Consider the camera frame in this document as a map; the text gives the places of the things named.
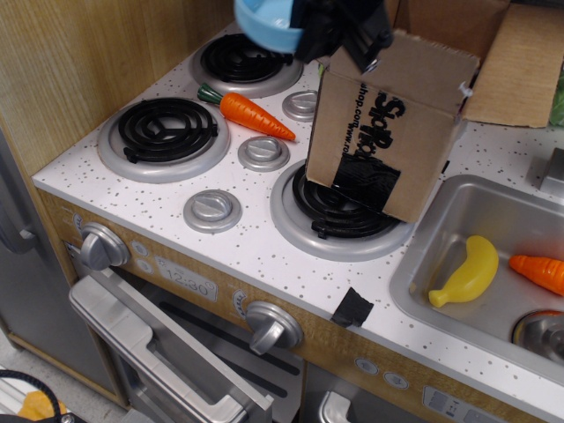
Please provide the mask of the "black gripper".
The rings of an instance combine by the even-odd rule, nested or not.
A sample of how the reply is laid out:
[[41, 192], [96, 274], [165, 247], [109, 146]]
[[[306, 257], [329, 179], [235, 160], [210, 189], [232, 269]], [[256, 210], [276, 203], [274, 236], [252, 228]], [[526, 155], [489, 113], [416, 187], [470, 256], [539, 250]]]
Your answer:
[[295, 1], [290, 27], [302, 31], [293, 55], [304, 63], [344, 48], [357, 68], [373, 71], [393, 42], [383, 1]]

